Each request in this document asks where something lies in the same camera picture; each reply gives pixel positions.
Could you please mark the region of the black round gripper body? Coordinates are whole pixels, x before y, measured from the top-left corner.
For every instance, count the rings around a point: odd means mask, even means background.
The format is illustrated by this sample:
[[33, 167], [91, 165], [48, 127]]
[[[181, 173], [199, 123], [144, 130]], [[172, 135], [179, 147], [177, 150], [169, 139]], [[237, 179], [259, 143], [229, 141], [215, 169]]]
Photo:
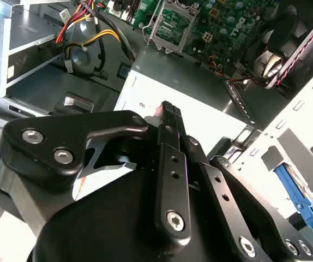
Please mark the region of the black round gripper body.
[[167, 235], [157, 214], [157, 178], [132, 171], [56, 213], [42, 229], [29, 261], [240, 261], [240, 247], [211, 202], [203, 163], [187, 163], [200, 184], [190, 189], [190, 239]]

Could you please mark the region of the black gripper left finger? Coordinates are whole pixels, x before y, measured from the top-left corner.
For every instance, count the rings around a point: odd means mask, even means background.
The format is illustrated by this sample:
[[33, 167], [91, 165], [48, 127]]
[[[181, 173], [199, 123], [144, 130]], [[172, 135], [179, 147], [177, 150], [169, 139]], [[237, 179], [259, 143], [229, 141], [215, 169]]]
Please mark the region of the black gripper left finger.
[[174, 108], [162, 102], [158, 126], [124, 110], [24, 118], [2, 133], [2, 189], [39, 236], [60, 210], [132, 171], [156, 176], [156, 211], [167, 235], [190, 238], [186, 155]]

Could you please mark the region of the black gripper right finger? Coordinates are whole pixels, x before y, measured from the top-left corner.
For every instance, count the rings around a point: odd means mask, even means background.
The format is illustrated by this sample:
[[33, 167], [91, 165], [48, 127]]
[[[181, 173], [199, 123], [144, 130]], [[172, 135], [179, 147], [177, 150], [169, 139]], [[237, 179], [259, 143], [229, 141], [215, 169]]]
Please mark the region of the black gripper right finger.
[[218, 232], [225, 261], [313, 261], [313, 247], [222, 156], [207, 160], [174, 107], [189, 177], [198, 183], [209, 232]]

